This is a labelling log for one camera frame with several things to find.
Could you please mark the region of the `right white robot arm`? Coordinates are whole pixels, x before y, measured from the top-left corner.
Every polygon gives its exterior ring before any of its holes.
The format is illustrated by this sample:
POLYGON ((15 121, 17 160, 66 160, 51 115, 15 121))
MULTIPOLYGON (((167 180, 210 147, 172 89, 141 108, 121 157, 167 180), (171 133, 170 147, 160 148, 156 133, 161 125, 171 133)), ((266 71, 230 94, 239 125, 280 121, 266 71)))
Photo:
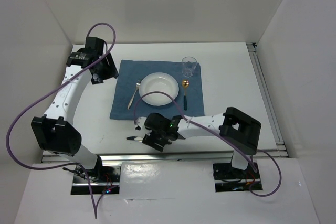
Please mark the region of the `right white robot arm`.
POLYGON ((242 177, 248 167, 257 170, 252 157, 257 153, 261 123, 237 108, 228 107, 213 116, 177 115, 171 119, 151 113, 137 118, 135 128, 145 132, 142 143, 159 152, 176 140, 215 136, 234 149, 229 165, 233 177, 242 177))

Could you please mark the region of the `clear drinking glass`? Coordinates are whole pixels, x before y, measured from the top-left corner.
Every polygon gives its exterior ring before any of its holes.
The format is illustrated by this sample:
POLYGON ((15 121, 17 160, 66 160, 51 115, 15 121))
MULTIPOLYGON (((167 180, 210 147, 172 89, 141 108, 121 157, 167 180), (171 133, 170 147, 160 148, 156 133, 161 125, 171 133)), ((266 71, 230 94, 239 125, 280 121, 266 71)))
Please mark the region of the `clear drinking glass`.
POLYGON ((184 57, 182 59, 182 74, 185 77, 192 77, 197 66, 197 60, 194 57, 184 57))

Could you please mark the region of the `silver fork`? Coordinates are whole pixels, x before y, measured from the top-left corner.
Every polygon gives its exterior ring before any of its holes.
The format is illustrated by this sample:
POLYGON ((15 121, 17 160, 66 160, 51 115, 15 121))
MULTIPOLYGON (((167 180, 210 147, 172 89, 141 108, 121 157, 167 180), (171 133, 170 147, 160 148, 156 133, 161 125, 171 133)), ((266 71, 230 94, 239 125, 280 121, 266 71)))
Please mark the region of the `silver fork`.
POLYGON ((135 98, 135 95, 136 95, 136 93, 138 92, 138 90, 140 88, 141 82, 142 82, 142 79, 139 79, 137 81, 136 86, 135 86, 135 91, 134 91, 134 93, 133 93, 133 95, 132 95, 132 97, 131 97, 131 99, 130 99, 130 101, 128 103, 127 110, 129 110, 131 108, 132 103, 133 103, 134 98, 135 98))

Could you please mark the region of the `silver table knife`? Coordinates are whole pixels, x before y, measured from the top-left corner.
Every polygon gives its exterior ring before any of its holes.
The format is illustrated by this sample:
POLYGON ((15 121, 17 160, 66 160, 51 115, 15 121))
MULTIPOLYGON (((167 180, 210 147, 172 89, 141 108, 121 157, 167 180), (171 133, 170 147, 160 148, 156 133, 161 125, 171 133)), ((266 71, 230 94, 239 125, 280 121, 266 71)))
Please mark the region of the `silver table knife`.
POLYGON ((129 136, 129 137, 126 138, 126 140, 128 140, 128 141, 142 142, 143 138, 142 137, 138 137, 138 136, 129 136))

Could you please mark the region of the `gold spoon green handle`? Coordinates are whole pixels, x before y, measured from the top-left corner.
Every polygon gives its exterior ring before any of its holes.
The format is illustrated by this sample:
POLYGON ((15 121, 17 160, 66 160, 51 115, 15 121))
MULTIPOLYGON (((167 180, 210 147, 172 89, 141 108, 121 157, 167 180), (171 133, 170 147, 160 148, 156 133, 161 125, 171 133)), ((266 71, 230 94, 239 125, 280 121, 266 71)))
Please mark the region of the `gold spoon green handle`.
POLYGON ((184 105, 183 105, 183 108, 184 108, 185 111, 188 109, 186 90, 187 90, 189 84, 190 83, 189 83, 188 80, 186 80, 186 79, 182 80, 181 85, 182 85, 183 90, 184 90, 184 105))

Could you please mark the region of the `white bowl plate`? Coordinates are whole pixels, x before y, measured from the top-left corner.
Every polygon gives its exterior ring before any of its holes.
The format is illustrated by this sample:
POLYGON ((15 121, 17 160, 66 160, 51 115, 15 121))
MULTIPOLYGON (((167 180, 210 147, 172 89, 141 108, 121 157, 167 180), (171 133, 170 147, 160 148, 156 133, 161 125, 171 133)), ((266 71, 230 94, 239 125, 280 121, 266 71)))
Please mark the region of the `white bowl plate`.
MULTIPOLYGON (((179 85, 175 78, 163 72, 156 72, 144 77, 140 84, 139 94, 144 96, 151 92, 163 92, 175 99, 179 94, 179 85)), ((164 94, 153 93, 145 96, 143 101, 152 106, 164 106, 172 102, 172 100, 164 94)))

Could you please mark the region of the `blue cloth napkin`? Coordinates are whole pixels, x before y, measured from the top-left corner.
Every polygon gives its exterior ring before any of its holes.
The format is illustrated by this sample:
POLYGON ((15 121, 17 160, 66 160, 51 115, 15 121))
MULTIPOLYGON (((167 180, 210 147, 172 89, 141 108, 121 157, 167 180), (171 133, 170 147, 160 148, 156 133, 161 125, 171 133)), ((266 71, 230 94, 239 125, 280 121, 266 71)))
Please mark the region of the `blue cloth napkin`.
MULTIPOLYGON (((175 98, 175 101, 181 109, 183 109, 184 95, 183 88, 181 87, 181 81, 183 79, 188 79, 190 82, 190 85, 186 91, 188 108, 183 113, 187 116, 204 116, 205 113, 200 64, 198 63, 196 65, 193 76, 190 78, 183 76, 182 69, 183 67, 181 62, 122 60, 120 63, 119 76, 117 78, 112 109, 110 112, 110 119, 131 121, 134 119, 134 105, 140 98, 138 92, 134 97, 131 109, 128 110, 127 107, 135 91, 136 83, 139 79, 141 79, 143 82, 147 75, 155 72, 167 73, 178 82, 179 94, 175 98)), ((168 101, 171 103, 163 106, 151 106, 144 101, 141 101, 137 106, 136 116, 148 116, 150 113, 159 113, 166 118, 171 118, 180 114, 176 106, 168 97, 161 94, 157 95, 168 99, 168 101)))

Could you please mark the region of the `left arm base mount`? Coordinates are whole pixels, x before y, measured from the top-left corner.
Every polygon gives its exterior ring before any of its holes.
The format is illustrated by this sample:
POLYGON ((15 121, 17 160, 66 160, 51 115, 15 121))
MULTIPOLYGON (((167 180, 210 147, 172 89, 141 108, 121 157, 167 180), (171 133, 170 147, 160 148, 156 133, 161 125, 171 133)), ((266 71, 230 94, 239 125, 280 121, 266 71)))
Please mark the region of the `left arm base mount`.
MULTIPOLYGON (((76 166, 73 169, 68 169, 63 167, 64 171, 73 174, 71 194, 72 195, 89 195, 88 181, 85 176, 84 171, 76 166)), ((121 166, 113 165, 106 166, 103 168, 102 174, 99 177, 92 176, 91 172, 87 171, 89 174, 89 180, 91 184, 92 193, 94 195, 101 195, 106 193, 108 195, 117 195, 120 192, 120 174, 121 166)))

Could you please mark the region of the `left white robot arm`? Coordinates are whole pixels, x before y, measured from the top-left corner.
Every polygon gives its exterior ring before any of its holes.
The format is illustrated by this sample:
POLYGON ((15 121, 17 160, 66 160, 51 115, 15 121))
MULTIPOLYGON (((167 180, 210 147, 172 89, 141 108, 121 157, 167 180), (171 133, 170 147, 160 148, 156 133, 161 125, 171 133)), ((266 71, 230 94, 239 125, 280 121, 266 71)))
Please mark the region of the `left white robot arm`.
POLYGON ((105 46, 104 40, 87 37, 85 46, 70 54, 62 81, 64 87, 57 92, 43 116, 34 117, 31 122, 42 150, 82 165, 85 176, 93 182, 103 177, 102 160, 83 146, 82 136, 74 128, 73 120, 88 83, 100 84, 119 75, 111 54, 101 58, 105 46))

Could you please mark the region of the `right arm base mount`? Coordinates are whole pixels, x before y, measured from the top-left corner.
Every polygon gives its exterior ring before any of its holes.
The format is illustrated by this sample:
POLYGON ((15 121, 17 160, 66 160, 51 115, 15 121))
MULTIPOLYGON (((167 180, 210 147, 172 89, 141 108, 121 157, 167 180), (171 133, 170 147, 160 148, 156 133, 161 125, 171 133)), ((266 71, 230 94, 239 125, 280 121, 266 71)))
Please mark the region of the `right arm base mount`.
POLYGON ((248 165, 246 170, 233 168, 230 163, 214 163, 213 177, 217 193, 249 191, 262 191, 259 172, 254 172, 248 165))

